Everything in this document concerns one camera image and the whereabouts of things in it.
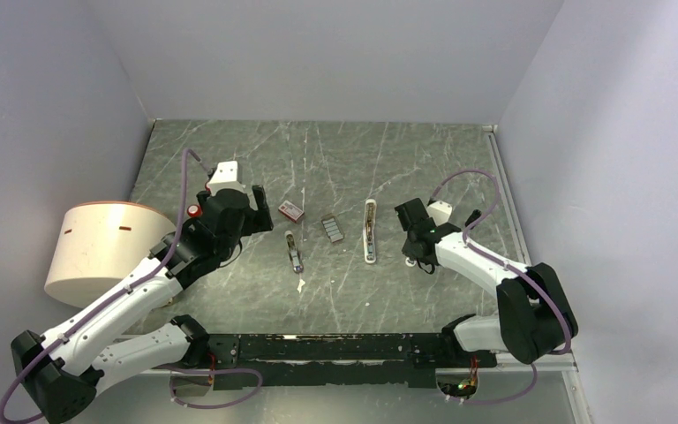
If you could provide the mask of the small black cylinder object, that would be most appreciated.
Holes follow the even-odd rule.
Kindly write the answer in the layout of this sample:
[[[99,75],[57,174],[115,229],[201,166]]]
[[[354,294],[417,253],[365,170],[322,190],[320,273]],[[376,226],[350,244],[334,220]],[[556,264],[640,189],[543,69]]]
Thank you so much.
[[[466,219],[464,226],[469,227],[471,224],[475,223],[481,216],[482,212],[479,209],[474,209]]]

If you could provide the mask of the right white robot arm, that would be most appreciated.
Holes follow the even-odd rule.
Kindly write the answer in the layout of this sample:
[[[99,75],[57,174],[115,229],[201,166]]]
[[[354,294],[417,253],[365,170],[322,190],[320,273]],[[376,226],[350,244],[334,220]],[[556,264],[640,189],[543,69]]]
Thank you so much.
[[[449,221],[452,208],[415,198],[395,207],[406,234],[402,253],[428,274],[439,269],[457,273],[496,301],[490,316],[470,314],[442,331],[441,355],[461,366],[474,352],[507,352],[531,364],[569,349],[578,333],[576,318],[556,271],[541,262],[511,261],[473,241]]]

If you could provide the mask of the aluminium frame rail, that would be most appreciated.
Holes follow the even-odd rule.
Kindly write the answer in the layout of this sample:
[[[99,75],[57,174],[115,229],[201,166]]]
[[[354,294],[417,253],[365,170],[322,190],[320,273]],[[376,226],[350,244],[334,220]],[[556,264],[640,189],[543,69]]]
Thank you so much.
[[[452,333],[209,334],[166,325],[118,344],[92,346],[82,338],[41,340],[51,359],[72,375],[89,368],[106,377],[148,369],[206,374],[265,366],[407,365],[415,369],[494,368],[504,350],[465,350]]]

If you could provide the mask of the staple tray with staples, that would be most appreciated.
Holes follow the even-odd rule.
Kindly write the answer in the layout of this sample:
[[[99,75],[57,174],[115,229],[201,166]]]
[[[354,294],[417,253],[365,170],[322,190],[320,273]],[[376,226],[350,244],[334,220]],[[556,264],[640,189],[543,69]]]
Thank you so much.
[[[334,215],[327,214],[320,219],[320,222],[331,243],[337,243],[344,240],[343,231]]]

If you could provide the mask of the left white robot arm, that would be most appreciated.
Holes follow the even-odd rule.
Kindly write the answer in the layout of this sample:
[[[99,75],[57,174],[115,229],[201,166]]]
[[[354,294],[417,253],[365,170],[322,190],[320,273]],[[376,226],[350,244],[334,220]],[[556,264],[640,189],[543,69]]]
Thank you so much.
[[[114,341],[151,309],[219,269],[243,237],[274,228],[265,190],[221,188],[197,195],[200,214],[180,223],[120,283],[66,322],[11,342],[17,378],[49,423],[64,423],[124,379],[167,364],[211,365],[209,335],[179,315],[144,336]]]

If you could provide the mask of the red staple box sleeve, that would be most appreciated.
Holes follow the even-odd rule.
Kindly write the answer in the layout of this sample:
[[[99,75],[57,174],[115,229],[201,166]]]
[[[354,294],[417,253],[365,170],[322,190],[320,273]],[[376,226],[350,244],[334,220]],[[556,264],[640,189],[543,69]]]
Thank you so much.
[[[305,216],[305,211],[291,201],[283,201],[278,211],[293,223],[300,223]]]

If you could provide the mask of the long white stapler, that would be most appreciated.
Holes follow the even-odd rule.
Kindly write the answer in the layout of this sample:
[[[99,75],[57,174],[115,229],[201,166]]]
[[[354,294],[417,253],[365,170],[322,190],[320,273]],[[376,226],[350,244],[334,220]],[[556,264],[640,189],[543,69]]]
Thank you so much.
[[[368,199],[365,201],[363,237],[365,262],[368,264],[374,264],[377,261],[374,236],[376,210],[377,203],[375,199]]]

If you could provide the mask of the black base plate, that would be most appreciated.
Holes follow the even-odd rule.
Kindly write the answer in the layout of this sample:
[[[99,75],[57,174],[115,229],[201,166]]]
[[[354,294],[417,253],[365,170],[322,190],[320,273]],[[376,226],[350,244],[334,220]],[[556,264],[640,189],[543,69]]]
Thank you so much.
[[[491,352],[461,352],[443,333],[325,335],[212,334],[176,365],[214,370],[215,390],[266,387],[404,384],[434,389],[442,369],[493,368]]]

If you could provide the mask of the white cylindrical container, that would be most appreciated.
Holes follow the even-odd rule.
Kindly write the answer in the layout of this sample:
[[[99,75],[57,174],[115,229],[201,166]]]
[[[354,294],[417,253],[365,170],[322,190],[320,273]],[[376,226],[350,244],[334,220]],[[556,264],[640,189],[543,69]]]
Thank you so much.
[[[84,308],[119,283],[175,224],[137,203],[96,201],[64,214],[44,284],[53,299]]]

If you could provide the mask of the small beige stapler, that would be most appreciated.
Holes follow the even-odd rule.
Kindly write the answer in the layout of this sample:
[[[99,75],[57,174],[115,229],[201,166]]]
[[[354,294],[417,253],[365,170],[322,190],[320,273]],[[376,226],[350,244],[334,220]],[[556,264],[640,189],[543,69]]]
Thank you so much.
[[[304,272],[304,265],[295,236],[292,231],[286,231],[284,236],[288,247],[291,268],[296,274],[301,274]]]

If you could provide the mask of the red stamp near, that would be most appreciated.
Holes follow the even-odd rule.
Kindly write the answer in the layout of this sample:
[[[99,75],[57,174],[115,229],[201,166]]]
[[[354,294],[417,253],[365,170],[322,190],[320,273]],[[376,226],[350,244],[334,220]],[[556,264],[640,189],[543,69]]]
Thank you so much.
[[[200,217],[203,215],[203,209],[199,204],[192,204],[187,207],[186,213],[191,218]]]

